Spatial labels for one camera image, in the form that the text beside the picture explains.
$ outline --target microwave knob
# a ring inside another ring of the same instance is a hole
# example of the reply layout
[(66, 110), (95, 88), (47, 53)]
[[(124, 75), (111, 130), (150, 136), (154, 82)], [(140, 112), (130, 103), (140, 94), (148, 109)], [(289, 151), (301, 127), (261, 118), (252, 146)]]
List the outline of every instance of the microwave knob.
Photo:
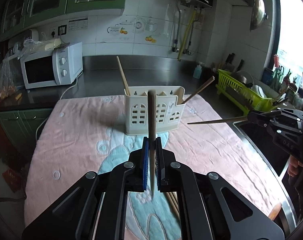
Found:
[(66, 59), (65, 59), (64, 57), (62, 57), (62, 58), (60, 59), (60, 63), (61, 63), (62, 65), (64, 65), (64, 64), (66, 63)]
[(67, 70), (66, 69), (63, 69), (62, 70), (62, 76), (64, 77), (64, 76), (66, 76), (67, 75)]

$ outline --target white microwave oven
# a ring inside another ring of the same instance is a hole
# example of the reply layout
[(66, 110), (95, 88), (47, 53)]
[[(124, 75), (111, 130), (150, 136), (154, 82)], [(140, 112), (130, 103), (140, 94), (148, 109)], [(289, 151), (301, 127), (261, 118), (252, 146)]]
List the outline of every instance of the white microwave oven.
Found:
[(30, 89), (72, 84), (83, 70), (82, 54), (82, 42), (78, 42), (21, 58), (25, 87)]

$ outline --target window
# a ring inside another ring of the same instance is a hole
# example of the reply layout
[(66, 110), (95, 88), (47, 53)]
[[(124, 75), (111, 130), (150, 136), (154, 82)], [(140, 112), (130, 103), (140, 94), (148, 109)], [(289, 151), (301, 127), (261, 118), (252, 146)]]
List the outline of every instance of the window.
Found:
[(301, 0), (280, 0), (281, 25), (278, 46), (279, 64), (286, 75), (293, 72), (290, 80), (297, 77), (297, 87), (303, 85), (303, 2)]

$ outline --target metal bolt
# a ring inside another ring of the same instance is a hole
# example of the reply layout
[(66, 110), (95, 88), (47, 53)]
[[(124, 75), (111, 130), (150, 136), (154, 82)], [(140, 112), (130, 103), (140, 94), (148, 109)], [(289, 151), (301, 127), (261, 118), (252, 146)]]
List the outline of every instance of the metal bolt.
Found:
[(211, 173), (208, 174), (208, 177), (210, 179), (218, 179), (218, 174), (215, 173), (215, 172), (211, 172)]
[(134, 164), (132, 162), (125, 162), (124, 163), (124, 167), (129, 169), (129, 168), (132, 168), (134, 166)]
[(86, 173), (86, 178), (87, 179), (93, 179), (95, 177), (96, 177), (96, 173), (93, 172), (93, 171), (89, 171), (89, 172)]
[(172, 162), (170, 164), (170, 166), (172, 166), (172, 168), (178, 169), (178, 168), (180, 168), (180, 163), (178, 163), (178, 162)]

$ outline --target pink blanket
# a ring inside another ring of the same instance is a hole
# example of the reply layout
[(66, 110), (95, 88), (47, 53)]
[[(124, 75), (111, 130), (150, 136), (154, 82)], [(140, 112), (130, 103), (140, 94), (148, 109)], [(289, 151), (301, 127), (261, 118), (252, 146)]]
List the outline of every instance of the pink blanket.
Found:
[[(57, 102), (37, 142), (26, 185), (29, 225), (87, 171), (110, 171), (141, 148), (143, 136), (124, 134), (124, 96)], [(219, 119), (200, 96), (188, 101), (179, 128), (159, 134), (176, 160), (207, 174), (216, 171), (266, 215), (278, 203), (275, 178), (258, 154), (248, 150), (225, 123), (187, 125)], [(179, 239), (179, 224), (162, 193), (130, 193), (126, 239)]]

